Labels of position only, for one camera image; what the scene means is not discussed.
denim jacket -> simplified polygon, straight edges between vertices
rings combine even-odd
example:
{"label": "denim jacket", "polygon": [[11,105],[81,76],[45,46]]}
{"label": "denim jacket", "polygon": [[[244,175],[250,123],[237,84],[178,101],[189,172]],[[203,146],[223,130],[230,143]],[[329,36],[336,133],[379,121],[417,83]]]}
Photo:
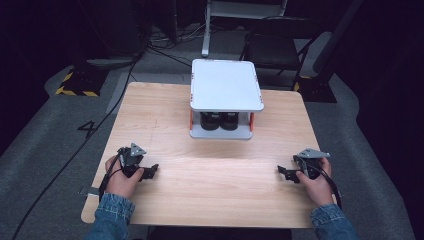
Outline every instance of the denim jacket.
{"label": "denim jacket", "polygon": [[[130,200],[105,193],[96,210],[96,220],[84,239],[128,239],[128,224],[134,208]],[[311,220],[320,240],[359,239],[352,224],[335,204],[316,208],[311,213]]]}
{"label": "denim jacket", "polygon": [[128,224],[135,205],[118,195],[105,193],[97,207],[93,226],[86,240],[128,239]]}
{"label": "denim jacket", "polygon": [[336,204],[328,204],[314,209],[311,213],[311,220],[318,239],[359,239],[352,224]]}

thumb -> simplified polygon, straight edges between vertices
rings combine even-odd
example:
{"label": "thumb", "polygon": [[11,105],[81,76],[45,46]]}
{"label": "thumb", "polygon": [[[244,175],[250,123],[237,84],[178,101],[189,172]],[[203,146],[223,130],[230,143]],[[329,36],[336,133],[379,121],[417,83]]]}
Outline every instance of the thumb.
{"label": "thumb", "polygon": [[296,171],[296,176],[299,178],[300,182],[307,185],[311,179],[309,179],[303,172]]}
{"label": "thumb", "polygon": [[138,182],[141,180],[141,176],[143,176],[144,168],[139,168],[135,173],[130,177],[131,181]]}

yellow black tape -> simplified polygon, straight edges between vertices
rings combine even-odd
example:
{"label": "yellow black tape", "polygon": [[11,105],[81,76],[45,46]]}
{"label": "yellow black tape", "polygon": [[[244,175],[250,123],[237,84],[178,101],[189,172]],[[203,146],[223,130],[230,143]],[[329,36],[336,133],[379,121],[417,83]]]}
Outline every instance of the yellow black tape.
{"label": "yellow black tape", "polygon": [[99,86],[81,86],[80,82],[78,82],[78,77],[75,77],[74,69],[70,69],[68,74],[66,74],[59,88],[56,90],[56,94],[65,94],[69,96],[90,96],[90,97],[98,97],[100,96],[100,88]]}
{"label": "yellow black tape", "polygon": [[[309,77],[309,76],[300,76],[301,79],[314,79],[313,77]],[[296,84],[294,85],[294,91],[299,92],[300,90],[300,85],[299,82],[296,82]]]}

cable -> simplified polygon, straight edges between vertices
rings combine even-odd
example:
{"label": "cable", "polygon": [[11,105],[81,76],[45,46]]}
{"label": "cable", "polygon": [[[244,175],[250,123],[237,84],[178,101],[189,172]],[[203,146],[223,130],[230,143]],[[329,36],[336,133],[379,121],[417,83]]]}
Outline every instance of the cable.
{"label": "cable", "polygon": [[334,196],[336,197],[336,201],[337,201],[337,206],[339,206],[339,208],[340,209],[342,209],[342,199],[341,199],[341,196],[340,196],[340,192],[339,192],[339,190],[337,189],[337,185],[336,185],[336,183],[333,181],[333,179],[331,179],[331,177],[330,176],[328,176],[328,174],[327,174],[327,172],[326,171],[324,171],[324,169],[319,169],[319,168],[316,168],[316,167],[314,167],[314,166],[311,166],[311,165],[306,165],[307,167],[310,167],[310,168],[312,168],[312,169],[314,169],[315,171],[318,171],[324,178],[325,178],[325,180],[327,180],[327,182],[328,182],[328,184],[330,185],[330,187],[331,187],[331,190],[333,191],[333,193],[334,193]]}
{"label": "cable", "polygon": [[205,25],[206,25],[206,23],[203,23],[202,25],[200,25],[199,27],[197,27],[195,30],[191,31],[190,33],[185,33],[186,29],[179,30],[179,31],[183,31],[183,33],[177,37],[177,39],[180,39],[180,41],[179,41],[179,42],[177,42],[176,44],[173,44],[173,43],[170,41],[170,39],[169,39],[169,38],[161,36],[161,35],[159,34],[159,32],[155,32],[155,34],[159,34],[159,36],[158,36],[158,38],[159,38],[159,39],[150,39],[150,42],[151,42],[151,43],[153,43],[153,42],[161,42],[161,41],[167,41],[167,43],[166,43],[166,45],[165,45],[165,46],[157,46],[157,45],[153,45],[153,44],[151,44],[151,46],[153,46],[153,47],[155,47],[155,48],[160,48],[160,49],[172,49],[172,48],[174,48],[174,47],[178,46],[178,45],[179,45],[179,44],[181,44],[181,43],[187,43],[187,42],[193,41],[193,40],[195,40],[196,38],[203,37],[203,36],[199,36],[199,30],[200,30],[200,29],[202,29]]}
{"label": "cable", "polygon": [[138,55],[143,51],[143,46],[141,46],[141,48],[136,51],[136,52],[128,52],[125,50],[121,50],[121,49],[114,49],[112,48],[102,37],[102,35],[99,33],[99,31],[97,30],[96,26],[94,25],[93,21],[91,20],[90,16],[88,15],[87,11],[85,10],[84,6],[82,5],[81,1],[78,0],[78,4],[81,8],[81,10],[84,12],[85,17],[87,18],[88,22],[90,23],[91,27],[93,28],[94,32],[96,33],[97,37],[102,41],[102,43],[105,45],[105,47],[107,49],[109,49],[110,51],[116,53],[117,55],[121,55],[121,56],[133,56],[133,55]]}
{"label": "cable", "polygon": [[110,177],[112,177],[113,174],[115,174],[117,171],[121,170],[116,170],[115,172],[113,172],[112,174],[110,174],[110,172],[112,172],[113,166],[115,166],[116,160],[118,160],[118,158],[122,155],[122,148],[119,149],[118,154],[115,156],[115,158],[113,159],[112,163],[109,166],[109,169],[107,170],[106,174],[103,176],[103,180],[102,183],[100,184],[99,187],[99,203],[102,201],[103,198],[103,194],[105,193],[107,184],[109,183]]}
{"label": "cable", "polygon": [[138,82],[137,79],[131,74],[131,77],[134,78],[134,81]]}
{"label": "cable", "polygon": [[119,171],[122,171],[122,169],[118,169],[118,170],[116,170],[115,172],[113,172],[113,173],[109,176],[109,178],[111,178],[111,177],[113,176],[113,174],[115,174],[115,173],[117,173],[117,172],[119,172]]}
{"label": "cable", "polygon": [[163,55],[163,56],[169,57],[169,58],[171,58],[171,59],[173,59],[173,60],[175,60],[175,61],[177,61],[177,62],[179,62],[179,63],[182,63],[182,64],[184,64],[184,65],[186,65],[186,66],[188,66],[188,67],[191,67],[191,65],[190,65],[190,64],[187,64],[187,63],[185,63],[185,62],[183,62],[183,61],[180,61],[180,60],[176,59],[175,57],[173,57],[173,56],[171,56],[171,55],[168,55],[168,54],[165,54],[165,53],[163,53],[163,52],[161,52],[161,51],[158,51],[158,50],[156,50],[154,47],[152,47],[152,46],[150,46],[150,45],[148,45],[148,48],[149,48],[149,49],[152,49],[153,51],[155,51],[155,52],[157,52],[157,53],[159,53],[159,54],[161,54],[161,55]]}
{"label": "cable", "polygon": [[[150,54],[153,54],[153,55],[158,55],[158,56],[161,56],[162,54],[159,54],[159,53],[154,53],[154,52],[151,52],[151,51],[149,51],[149,50],[147,50],[147,52],[148,53],[150,53]],[[178,56],[175,56],[175,55],[170,55],[170,54],[166,54],[167,56],[171,56],[171,57],[174,57],[174,58],[179,58],[179,59],[183,59],[183,60],[186,60],[187,62],[189,62],[189,63],[191,63],[192,62],[192,60],[190,60],[190,59],[188,59],[188,58],[184,58],[184,57],[178,57]]]}
{"label": "cable", "polygon": [[108,64],[99,64],[99,63],[90,63],[92,66],[96,67],[96,69],[99,70],[114,70],[114,69],[118,69],[118,68],[123,68],[123,67],[127,67],[130,66],[131,64],[134,63],[134,59],[131,61],[126,61],[126,62],[118,62],[118,63],[108,63]]}
{"label": "cable", "polygon": [[88,137],[84,140],[84,142],[78,147],[78,149],[72,154],[72,156],[68,159],[68,161],[66,161],[65,165],[63,165],[63,167],[59,170],[59,172],[53,177],[53,179],[47,184],[47,186],[43,189],[43,191],[41,191],[40,195],[38,195],[37,199],[32,203],[31,207],[28,209],[28,211],[25,213],[25,216],[22,218],[21,222],[18,225],[18,228],[15,230],[15,233],[13,234],[13,238],[12,240],[16,239],[16,237],[18,236],[19,231],[21,230],[22,226],[24,225],[26,219],[28,218],[29,214],[32,212],[32,210],[34,209],[35,205],[37,205],[37,203],[40,201],[41,197],[47,192],[47,190],[51,187],[51,185],[53,185],[53,183],[56,181],[56,179],[60,176],[60,174],[65,170],[65,168],[72,162],[72,160],[74,160],[75,156],[81,151],[81,149],[85,146],[85,144],[87,144],[88,140],[90,140],[90,138],[97,132],[97,130],[100,128],[100,126],[104,123],[104,121],[106,121],[106,119],[112,114],[113,110],[115,110],[115,108],[118,106],[119,102],[121,101],[122,97],[124,96],[126,87],[128,85],[128,81],[130,79],[130,75],[131,75],[131,71],[133,70],[135,64],[138,62],[134,61],[133,64],[131,65],[131,68],[128,72],[128,76],[127,76],[127,81],[124,87],[124,90],[121,93],[121,96],[119,97],[118,101],[116,102],[116,104],[113,106],[113,108],[109,111],[109,113],[102,119],[102,121],[97,125],[97,128],[95,131],[93,131],[90,135],[88,135]]}

hand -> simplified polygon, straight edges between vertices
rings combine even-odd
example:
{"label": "hand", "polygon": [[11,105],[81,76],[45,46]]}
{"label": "hand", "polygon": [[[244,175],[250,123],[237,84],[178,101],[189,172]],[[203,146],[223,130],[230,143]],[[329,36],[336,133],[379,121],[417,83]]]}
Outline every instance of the hand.
{"label": "hand", "polygon": [[[321,158],[320,164],[321,168],[331,177],[331,164],[327,158]],[[319,175],[318,178],[312,180],[301,171],[296,171],[296,176],[299,178],[300,182],[306,186],[306,191],[311,200],[319,207],[334,203],[332,196],[333,192],[324,176]]]}
{"label": "hand", "polygon": [[[106,171],[109,169],[115,157],[116,156],[111,157],[109,158],[109,160],[107,160]],[[107,184],[105,192],[116,194],[121,197],[129,199],[132,197],[132,195],[135,192],[135,187],[137,186],[138,181],[143,175],[144,168],[139,168],[130,178],[127,178],[120,169],[121,169],[121,165],[118,159],[116,160],[115,165],[113,166],[111,174],[117,170],[119,171],[110,177],[109,183]]]}

